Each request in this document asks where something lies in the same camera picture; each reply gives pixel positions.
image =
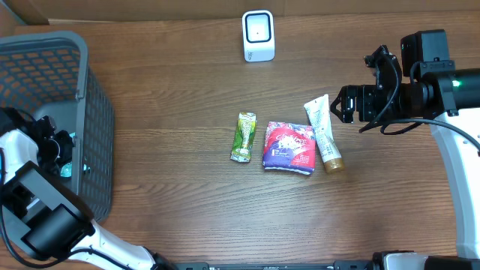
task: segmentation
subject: pink snack bag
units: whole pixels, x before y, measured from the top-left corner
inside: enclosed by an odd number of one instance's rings
[[[265,134],[263,166],[310,175],[315,170],[315,145],[311,126],[271,121]]]

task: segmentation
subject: teal object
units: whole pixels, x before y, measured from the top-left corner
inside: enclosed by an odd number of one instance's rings
[[[74,138],[74,136],[75,136],[75,132],[70,133],[70,137]],[[83,165],[83,170],[84,170],[84,171],[90,170],[90,168],[88,168],[88,167],[84,164],[84,165]],[[61,176],[61,177],[72,177],[72,163],[71,163],[71,162],[66,163],[66,164],[61,168],[60,176]]]

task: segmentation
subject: green light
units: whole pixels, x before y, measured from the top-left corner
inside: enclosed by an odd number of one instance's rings
[[[458,87],[462,85],[462,83],[457,81],[456,79],[452,80],[451,84],[453,85],[453,87]]]

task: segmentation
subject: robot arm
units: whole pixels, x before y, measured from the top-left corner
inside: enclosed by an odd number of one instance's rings
[[[381,46],[364,59],[376,71],[376,85],[344,86],[331,111],[342,122],[353,122],[357,111],[361,122],[369,122],[360,133],[382,127],[383,134],[397,135],[429,124],[451,189],[457,254],[480,259],[480,69],[455,70],[443,30],[407,36],[401,47],[403,75],[410,76],[410,84],[401,84],[397,58]],[[388,125],[407,122],[415,124],[386,132]]]
[[[436,120],[461,128],[480,142],[480,108],[461,109],[458,116],[446,112]],[[450,184],[457,219],[457,255],[480,259],[480,157],[479,150],[458,133],[430,126],[439,146]]]
[[[37,260],[68,258],[102,269],[174,269],[160,255],[98,225],[80,198],[39,167],[34,128],[20,118],[10,121],[14,116],[0,110],[1,216],[7,241]]]

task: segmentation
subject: white device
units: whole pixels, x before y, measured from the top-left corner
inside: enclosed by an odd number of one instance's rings
[[[480,142],[480,108],[459,109],[458,116],[447,112],[435,119],[467,132]],[[457,254],[480,259],[480,157],[475,146],[460,134],[435,125],[432,136],[442,154],[457,221]]]
[[[29,136],[20,130],[12,130],[0,137],[0,147],[5,151],[4,182],[9,182],[25,163],[32,161],[38,165],[38,146]]]
[[[252,10],[241,18],[244,57],[247,62],[270,61],[275,57],[273,15],[268,10]]]
[[[111,232],[92,221],[95,233],[86,236],[73,247],[72,251],[81,248],[93,248],[130,269],[151,269],[155,265],[152,255],[144,248],[121,240]],[[101,269],[121,269],[104,258],[88,253],[77,253],[70,260],[80,260],[91,263]]]

